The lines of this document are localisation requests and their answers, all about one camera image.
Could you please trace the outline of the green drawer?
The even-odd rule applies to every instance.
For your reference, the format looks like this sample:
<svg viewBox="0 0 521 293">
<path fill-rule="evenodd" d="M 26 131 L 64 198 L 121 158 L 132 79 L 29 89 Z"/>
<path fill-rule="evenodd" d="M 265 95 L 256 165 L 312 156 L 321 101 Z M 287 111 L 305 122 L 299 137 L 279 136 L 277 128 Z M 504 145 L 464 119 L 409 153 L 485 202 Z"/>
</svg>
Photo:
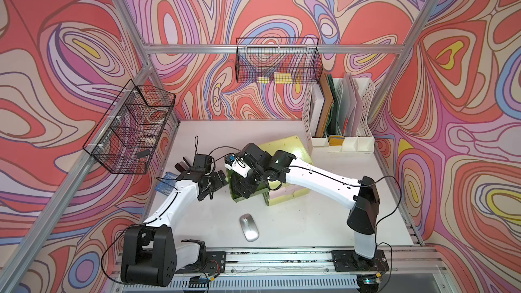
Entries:
<svg viewBox="0 0 521 293">
<path fill-rule="evenodd" d="M 230 195 L 234 202 L 241 202 L 257 195 L 267 195 L 269 192 L 267 180 L 261 179 L 255 173 L 244 178 L 232 170 L 227 170 L 226 175 Z"/>
</svg>

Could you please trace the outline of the green drawer cabinet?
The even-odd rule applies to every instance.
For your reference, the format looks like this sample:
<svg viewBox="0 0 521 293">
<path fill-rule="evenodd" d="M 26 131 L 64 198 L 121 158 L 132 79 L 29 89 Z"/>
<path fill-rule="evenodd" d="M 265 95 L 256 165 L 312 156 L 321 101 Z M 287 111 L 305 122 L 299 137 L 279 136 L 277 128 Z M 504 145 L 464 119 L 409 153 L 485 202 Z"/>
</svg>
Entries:
<svg viewBox="0 0 521 293">
<path fill-rule="evenodd" d="M 271 156 L 266 166 L 269 192 L 267 195 L 262 195 L 267 206 L 274 206 L 309 194 L 309 189 L 288 180 L 291 163 L 297 159 L 307 164 L 312 163 L 307 148 L 297 135 L 257 146 Z"/>
</svg>

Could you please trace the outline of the silver computer mouse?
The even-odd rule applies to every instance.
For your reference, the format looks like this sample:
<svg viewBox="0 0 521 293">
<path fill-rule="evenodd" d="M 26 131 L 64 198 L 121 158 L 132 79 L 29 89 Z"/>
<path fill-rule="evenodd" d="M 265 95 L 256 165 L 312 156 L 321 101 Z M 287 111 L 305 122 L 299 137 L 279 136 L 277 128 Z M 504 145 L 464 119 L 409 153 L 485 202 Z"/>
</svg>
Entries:
<svg viewBox="0 0 521 293">
<path fill-rule="evenodd" d="M 244 214 L 239 219 L 242 232 L 248 242 L 254 242 L 259 238 L 259 230 L 251 214 Z"/>
</svg>

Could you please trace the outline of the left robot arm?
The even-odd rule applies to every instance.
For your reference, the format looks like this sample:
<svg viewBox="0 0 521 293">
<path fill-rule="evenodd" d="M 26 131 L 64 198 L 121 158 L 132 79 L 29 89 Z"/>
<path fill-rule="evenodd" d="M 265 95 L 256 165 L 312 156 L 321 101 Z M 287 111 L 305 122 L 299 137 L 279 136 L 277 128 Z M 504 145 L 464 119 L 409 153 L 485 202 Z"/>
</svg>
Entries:
<svg viewBox="0 0 521 293">
<path fill-rule="evenodd" d="M 225 255 L 208 253 L 202 240 L 188 239 L 177 244 L 174 232 L 190 205 L 213 198 L 216 191 L 227 185 L 224 172 L 206 175 L 187 171 L 177 179 L 161 179 L 160 183 L 171 189 L 164 203 L 123 235 L 121 281 L 166 287 L 178 271 L 218 277 L 225 270 Z"/>
</svg>

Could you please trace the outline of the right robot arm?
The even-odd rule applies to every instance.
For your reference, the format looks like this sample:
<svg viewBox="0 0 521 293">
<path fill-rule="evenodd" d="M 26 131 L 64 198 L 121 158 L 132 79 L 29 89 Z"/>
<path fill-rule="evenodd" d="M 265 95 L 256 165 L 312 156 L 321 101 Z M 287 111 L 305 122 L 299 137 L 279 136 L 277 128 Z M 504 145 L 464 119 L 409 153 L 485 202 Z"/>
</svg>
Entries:
<svg viewBox="0 0 521 293">
<path fill-rule="evenodd" d="M 358 180 L 333 174 L 284 150 L 271 155 L 254 143 L 227 155 L 225 168 L 231 172 L 235 193 L 246 199 L 260 185 L 279 182 L 310 189 L 340 203 L 350 211 L 347 226 L 354 231 L 355 239 L 347 260 L 357 271 L 374 266 L 380 198 L 372 178 Z"/>
</svg>

